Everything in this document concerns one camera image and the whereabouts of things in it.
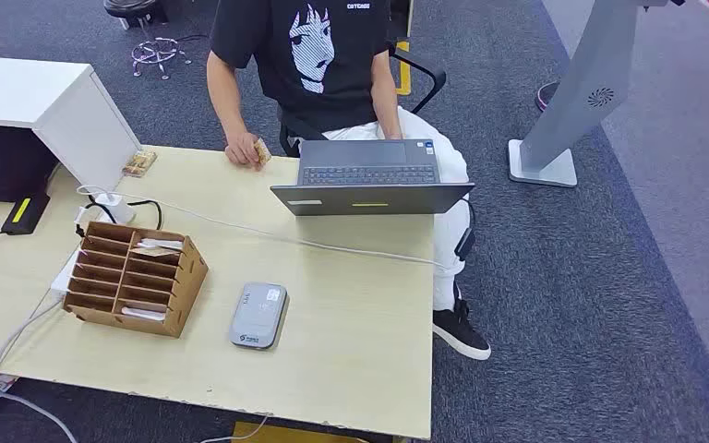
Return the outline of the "person's right hand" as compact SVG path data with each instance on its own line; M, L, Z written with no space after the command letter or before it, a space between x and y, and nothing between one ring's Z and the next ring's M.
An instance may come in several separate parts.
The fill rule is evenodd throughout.
M257 136L243 131L231 131L226 133L225 137L227 145L224 155L232 164L254 170L261 169L262 164L256 148Z

